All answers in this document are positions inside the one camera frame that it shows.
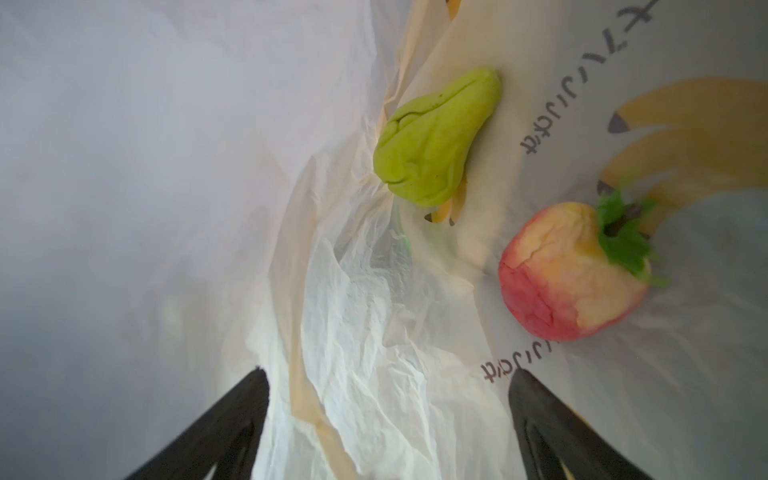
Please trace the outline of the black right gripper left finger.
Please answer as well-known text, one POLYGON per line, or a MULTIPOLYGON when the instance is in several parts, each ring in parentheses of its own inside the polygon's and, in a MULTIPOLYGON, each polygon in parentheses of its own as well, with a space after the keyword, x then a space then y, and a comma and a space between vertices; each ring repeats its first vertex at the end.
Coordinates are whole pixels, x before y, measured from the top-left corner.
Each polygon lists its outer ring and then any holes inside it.
POLYGON ((267 373, 246 375, 131 479, 249 479, 269 406, 267 373))

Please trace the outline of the green fake pear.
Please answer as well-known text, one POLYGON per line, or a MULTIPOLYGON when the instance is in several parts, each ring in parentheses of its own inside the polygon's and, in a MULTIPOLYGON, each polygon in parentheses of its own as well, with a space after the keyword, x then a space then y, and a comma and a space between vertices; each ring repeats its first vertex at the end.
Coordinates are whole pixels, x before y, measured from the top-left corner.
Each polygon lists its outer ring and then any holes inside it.
POLYGON ((496 70, 480 68, 399 107, 373 155, 375 174, 397 197, 438 207, 458 189, 471 146, 502 96, 496 70))

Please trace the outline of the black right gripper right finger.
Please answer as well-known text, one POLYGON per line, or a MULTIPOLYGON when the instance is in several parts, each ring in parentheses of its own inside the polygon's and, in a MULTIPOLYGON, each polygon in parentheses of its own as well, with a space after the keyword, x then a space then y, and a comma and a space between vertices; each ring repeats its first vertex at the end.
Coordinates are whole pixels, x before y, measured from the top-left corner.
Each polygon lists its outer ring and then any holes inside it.
POLYGON ((508 400, 529 479, 650 479, 529 371, 513 374, 508 400))

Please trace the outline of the translucent banana print plastic bag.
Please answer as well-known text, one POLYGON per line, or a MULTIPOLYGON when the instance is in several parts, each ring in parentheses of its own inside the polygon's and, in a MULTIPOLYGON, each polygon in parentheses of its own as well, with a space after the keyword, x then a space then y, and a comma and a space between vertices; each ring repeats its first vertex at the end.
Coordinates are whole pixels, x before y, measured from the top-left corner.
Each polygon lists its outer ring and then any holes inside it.
POLYGON ((256 369, 255 479, 522 479, 521 370, 765 478, 766 3, 3 2, 2 477, 256 369))

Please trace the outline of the red yellow fake apple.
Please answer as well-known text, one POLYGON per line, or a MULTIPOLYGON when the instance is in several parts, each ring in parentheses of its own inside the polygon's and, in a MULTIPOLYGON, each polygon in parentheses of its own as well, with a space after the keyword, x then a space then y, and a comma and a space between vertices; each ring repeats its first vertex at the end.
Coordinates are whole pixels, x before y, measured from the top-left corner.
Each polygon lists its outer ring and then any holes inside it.
POLYGON ((622 320, 648 290, 655 251, 640 230, 652 201, 627 203, 620 190, 597 206, 551 205, 534 215, 505 248, 501 293, 532 335, 556 342, 591 336, 622 320))

